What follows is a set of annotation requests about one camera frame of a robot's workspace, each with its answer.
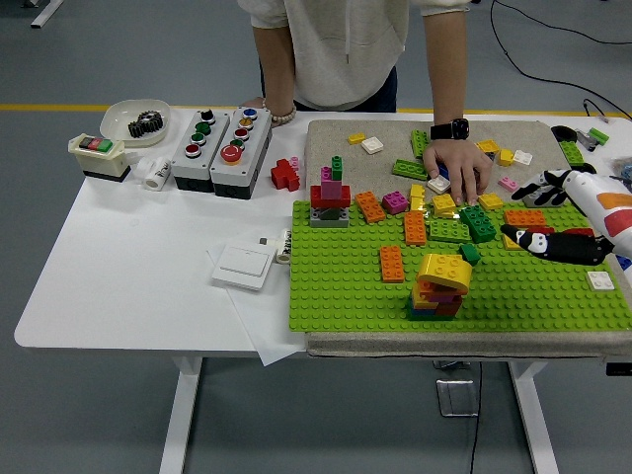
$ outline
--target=person's hand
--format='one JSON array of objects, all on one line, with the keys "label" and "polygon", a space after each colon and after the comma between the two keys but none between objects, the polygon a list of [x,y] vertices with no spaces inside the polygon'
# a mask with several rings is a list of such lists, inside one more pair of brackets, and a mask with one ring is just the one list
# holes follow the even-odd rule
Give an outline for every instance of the person's hand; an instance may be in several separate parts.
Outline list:
[{"label": "person's hand", "polygon": [[424,165],[431,179],[438,176],[442,162],[450,176],[450,194],[457,205],[475,205],[490,183],[494,163],[475,143],[468,140],[435,140],[424,151]]}]

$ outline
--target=table leg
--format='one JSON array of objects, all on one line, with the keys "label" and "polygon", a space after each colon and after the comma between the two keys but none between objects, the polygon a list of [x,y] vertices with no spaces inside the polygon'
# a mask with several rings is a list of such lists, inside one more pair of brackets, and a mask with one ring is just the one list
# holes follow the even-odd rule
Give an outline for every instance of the table leg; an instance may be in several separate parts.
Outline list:
[{"label": "table leg", "polygon": [[559,474],[533,377],[547,362],[509,362],[535,474]]},{"label": "table leg", "polygon": [[173,357],[180,369],[178,387],[171,411],[160,474],[182,474],[187,456],[191,418],[198,393],[201,357]]}]

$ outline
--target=dark pants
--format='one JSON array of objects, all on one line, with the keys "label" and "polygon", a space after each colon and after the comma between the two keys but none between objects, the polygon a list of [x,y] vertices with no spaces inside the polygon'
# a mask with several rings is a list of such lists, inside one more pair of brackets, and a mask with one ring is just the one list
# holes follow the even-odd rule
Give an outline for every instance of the dark pants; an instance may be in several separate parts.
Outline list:
[{"label": "dark pants", "polygon": [[[266,83],[264,82],[264,71],[259,64],[259,70],[261,72],[261,91],[264,97],[266,96]],[[296,101],[296,109],[303,112],[315,112],[317,109],[311,109]],[[397,112],[397,71],[395,66],[388,74],[384,85],[380,87],[379,91],[366,99],[361,104],[348,109],[345,112],[375,112],[375,113],[395,113]]]}]

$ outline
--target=gray felt mat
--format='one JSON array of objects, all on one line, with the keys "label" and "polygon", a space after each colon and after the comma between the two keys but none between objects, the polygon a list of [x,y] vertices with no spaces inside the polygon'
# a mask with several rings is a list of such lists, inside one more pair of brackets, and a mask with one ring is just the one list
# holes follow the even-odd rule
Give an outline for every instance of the gray felt mat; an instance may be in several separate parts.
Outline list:
[{"label": "gray felt mat", "polygon": [[[352,196],[373,191],[378,199],[387,193],[410,192],[412,180],[391,174],[396,159],[415,161],[411,131],[430,130],[423,121],[314,120],[305,145],[307,186],[320,184],[320,169],[331,166],[335,155],[343,157],[343,182]],[[495,166],[488,193],[503,200],[511,194],[497,184],[508,176],[519,184],[543,170],[568,168],[568,163],[548,125],[537,121],[471,121],[470,138],[495,140],[501,148],[522,150],[533,155],[531,165],[514,163]],[[359,145],[349,145],[347,137],[363,132],[377,137],[384,150],[369,155]],[[427,193],[430,200],[434,193]],[[608,258],[628,305],[632,291],[614,256]],[[479,357],[577,357],[630,356],[632,334],[628,332],[581,333],[308,333],[307,352],[312,356],[479,356]]]}]

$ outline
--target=white hoodie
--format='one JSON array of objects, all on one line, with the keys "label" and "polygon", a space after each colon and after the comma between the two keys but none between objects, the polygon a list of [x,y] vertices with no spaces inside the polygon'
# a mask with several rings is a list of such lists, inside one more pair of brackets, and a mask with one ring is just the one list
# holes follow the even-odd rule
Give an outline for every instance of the white hoodie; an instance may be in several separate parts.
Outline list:
[{"label": "white hoodie", "polygon": [[[465,11],[467,0],[411,0],[422,15]],[[294,99],[344,111],[384,84],[408,34],[408,0],[238,0],[253,27],[289,26],[294,48]]]}]

